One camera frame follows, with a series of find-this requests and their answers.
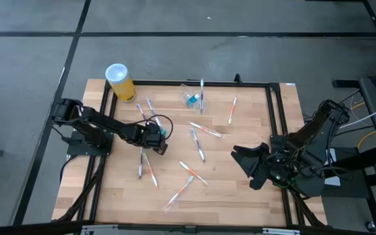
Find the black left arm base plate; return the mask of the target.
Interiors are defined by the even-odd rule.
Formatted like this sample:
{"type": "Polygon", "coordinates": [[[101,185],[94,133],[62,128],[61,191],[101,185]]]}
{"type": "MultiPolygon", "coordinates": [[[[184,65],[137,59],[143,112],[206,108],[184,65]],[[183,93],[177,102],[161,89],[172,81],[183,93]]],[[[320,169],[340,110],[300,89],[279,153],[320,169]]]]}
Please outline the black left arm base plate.
{"type": "Polygon", "coordinates": [[[109,155],[112,149],[112,141],[114,135],[111,132],[104,132],[104,143],[97,147],[88,144],[83,134],[74,130],[69,140],[69,146],[67,150],[68,155],[92,155],[103,156],[109,155]]]}

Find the black rig bottom bar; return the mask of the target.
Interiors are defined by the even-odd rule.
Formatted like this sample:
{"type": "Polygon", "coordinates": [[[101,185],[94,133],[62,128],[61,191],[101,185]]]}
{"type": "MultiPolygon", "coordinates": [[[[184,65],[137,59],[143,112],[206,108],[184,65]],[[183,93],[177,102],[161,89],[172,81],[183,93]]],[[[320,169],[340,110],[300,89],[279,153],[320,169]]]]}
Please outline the black rig bottom bar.
{"type": "Polygon", "coordinates": [[[287,227],[232,227],[204,225],[145,225],[145,224],[94,224],[93,221],[57,221],[29,225],[14,225],[0,227],[0,235],[65,235],[78,232],[91,232],[97,229],[111,230],[146,230],[161,232],[181,232],[198,234],[201,232],[241,232],[251,234],[273,235],[376,235],[371,232],[341,230],[330,227],[309,227],[290,225],[287,227]]]}

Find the yellow canister white lid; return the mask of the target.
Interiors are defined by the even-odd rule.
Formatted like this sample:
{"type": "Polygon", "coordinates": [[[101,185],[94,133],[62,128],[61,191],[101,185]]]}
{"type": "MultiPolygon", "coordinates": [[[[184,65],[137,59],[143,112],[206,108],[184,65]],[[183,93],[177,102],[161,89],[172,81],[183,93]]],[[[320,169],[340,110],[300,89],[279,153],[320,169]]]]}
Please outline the yellow canister white lid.
{"type": "Polygon", "coordinates": [[[132,102],[136,97],[133,80],[127,67],[121,63],[110,65],[105,70],[105,77],[112,90],[122,102],[132,102]]]}

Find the clear acrylic organizer holder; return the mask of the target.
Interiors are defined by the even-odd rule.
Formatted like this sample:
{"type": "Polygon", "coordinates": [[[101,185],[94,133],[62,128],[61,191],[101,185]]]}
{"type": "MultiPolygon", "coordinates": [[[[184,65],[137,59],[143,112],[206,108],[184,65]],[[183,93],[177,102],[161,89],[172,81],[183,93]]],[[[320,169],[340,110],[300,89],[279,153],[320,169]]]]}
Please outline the clear acrylic organizer holder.
{"type": "MultiPolygon", "coordinates": [[[[200,114],[200,99],[195,103],[195,105],[193,107],[187,107],[187,105],[185,103],[186,100],[187,100],[187,96],[188,95],[193,96],[195,94],[199,94],[200,95],[200,89],[197,89],[195,87],[187,86],[186,84],[182,84],[180,86],[179,99],[180,99],[181,103],[186,108],[195,111],[197,114],[200,114]]],[[[204,113],[200,114],[200,115],[205,115],[207,113],[207,111],[208,111],[208,99],[206,98],[205,92],[204,92],[204,113]]]]}

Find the white paper sheet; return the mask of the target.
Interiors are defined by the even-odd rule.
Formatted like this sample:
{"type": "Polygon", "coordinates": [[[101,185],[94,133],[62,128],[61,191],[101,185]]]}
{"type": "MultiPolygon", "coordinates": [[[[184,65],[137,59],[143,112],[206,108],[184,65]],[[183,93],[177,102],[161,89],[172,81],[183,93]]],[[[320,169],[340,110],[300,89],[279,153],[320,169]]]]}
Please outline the white paper sheet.
{"type": "MultiPolygon", "coordinates": [[[[334,163],[336,161],[336,151],[334,148],[330,148],[330,158],[329,158],[331,163],[334,163]]],[[[324,180],[325,185],[330,185],[330,186],[337,186],[339,187],[341,185],[340,183],[340,178],[337,176],[331,177],[331,178],[326,178],[324,180]]]]}

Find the black desk foot bar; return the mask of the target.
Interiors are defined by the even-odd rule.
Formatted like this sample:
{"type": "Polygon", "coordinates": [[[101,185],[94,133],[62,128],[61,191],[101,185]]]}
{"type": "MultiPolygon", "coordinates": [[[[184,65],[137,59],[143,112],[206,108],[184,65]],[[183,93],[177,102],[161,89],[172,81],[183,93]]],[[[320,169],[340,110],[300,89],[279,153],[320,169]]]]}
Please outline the black desk foot bar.
{"type": "Polygon", "coordinates": [[[334,88],[355,88],[360,89],[358,80],[332,80],[334,88]]]}
{"type": "Polygon", "coordinates": [[[369,198],[368,185],[365,179],[365,169],[376,165],[376,147],[359,152],[357,148],[334,148],[336,161],[332,166],[344,168],[351,172],[347,174],[336,170],[341,174],[341,185],[325,185],[321,196],[323,197],[344,197],[344,198],[369,198]]]}

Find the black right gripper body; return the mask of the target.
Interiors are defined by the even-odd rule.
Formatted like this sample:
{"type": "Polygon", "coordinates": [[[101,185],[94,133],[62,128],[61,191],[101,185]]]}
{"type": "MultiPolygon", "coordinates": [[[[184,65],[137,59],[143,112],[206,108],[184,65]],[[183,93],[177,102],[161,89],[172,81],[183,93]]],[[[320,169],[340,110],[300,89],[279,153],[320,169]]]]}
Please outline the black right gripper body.
{"type": "Polygon", "coordinates": [[[253,165],[249,176],[250,188],[259,190],[267,180],[282,189],[292,189],[296,184],[294,165],[292,157],[284,153],[275,152],[271,154],[268,149],[259,147],[257,149],[257,161],[253,165]]]}

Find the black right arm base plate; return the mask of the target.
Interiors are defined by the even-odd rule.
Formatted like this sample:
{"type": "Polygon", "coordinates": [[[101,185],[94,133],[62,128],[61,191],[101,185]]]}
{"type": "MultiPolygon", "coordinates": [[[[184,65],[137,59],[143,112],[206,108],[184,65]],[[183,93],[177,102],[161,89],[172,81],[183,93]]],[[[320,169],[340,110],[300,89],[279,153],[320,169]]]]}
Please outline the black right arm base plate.
{"type": "Polygon", "coordinates": [[[288,135],[271,135],[270,137],[270,145],[271,145],[271,153],[277,152],[289,152],[288,147],[285,146],[285,141],[288,135]]]}

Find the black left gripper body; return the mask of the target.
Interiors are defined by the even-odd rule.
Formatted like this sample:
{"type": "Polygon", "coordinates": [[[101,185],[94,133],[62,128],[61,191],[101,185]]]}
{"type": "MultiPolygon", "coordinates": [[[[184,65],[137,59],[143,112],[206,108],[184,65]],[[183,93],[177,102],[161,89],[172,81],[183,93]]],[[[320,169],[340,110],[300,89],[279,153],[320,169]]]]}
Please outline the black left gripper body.
{"type": "Polygon", "coordinates": [[[165,136],[161,128],[155,123],[147,123],[146,126],[139,124],[128,128],[127,142],[135,146],[151,149],[165,149],[165,136]]]}

